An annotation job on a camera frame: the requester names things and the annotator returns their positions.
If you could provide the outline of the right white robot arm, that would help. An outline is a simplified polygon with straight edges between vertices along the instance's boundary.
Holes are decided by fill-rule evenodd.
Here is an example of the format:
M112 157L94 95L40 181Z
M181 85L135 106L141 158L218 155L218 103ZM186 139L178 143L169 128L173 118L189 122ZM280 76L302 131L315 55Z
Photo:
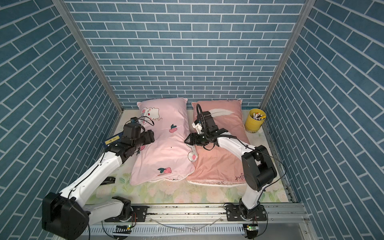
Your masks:
M185 144L203 148L213 144L241 160L247 189L240 199L240 209L248 212L257 209L263 192L277 177L277 170L267 149L264 146L248 145L228 130L220 129L208 111L197 112L192 127L195 132L187 136Z

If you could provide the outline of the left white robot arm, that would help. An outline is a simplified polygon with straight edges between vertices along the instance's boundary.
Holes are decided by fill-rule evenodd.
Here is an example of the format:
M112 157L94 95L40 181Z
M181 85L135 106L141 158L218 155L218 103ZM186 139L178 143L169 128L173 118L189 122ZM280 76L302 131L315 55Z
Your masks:
M77 180L58 193L48 193L42 202L42 228L66 240L75 240L91 225L115 218L132 221L131 201L115 196L101 204L88 205L92 193L128 158L155 141L154 132L137 120L124 125L120 141L109 144L102 156Z

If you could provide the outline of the salmon pink feather pillow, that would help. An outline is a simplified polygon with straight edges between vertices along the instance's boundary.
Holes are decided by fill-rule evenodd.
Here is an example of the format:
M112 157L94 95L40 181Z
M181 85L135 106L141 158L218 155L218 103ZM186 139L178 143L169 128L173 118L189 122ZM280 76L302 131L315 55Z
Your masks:
M199 101L192 103L193 119L197 119L197 105L208 111L216 125L229 131L244 143L249 143L243 124L242 100ZM208 144L197 146L198 159L194 162L195 172L187 181L197 185L236 186L246 183L242 161L228 150Z

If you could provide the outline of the light pink cartoon pillow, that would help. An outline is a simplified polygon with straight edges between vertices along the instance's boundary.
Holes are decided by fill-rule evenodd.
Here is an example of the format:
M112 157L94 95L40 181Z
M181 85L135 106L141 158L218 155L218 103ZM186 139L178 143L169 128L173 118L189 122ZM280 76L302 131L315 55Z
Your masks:
M143 119L155 142L142 146L131 173L130 184L137 186L160 180L180 181L195 171L197 155L184 143L190 134L185 98L138 102Z

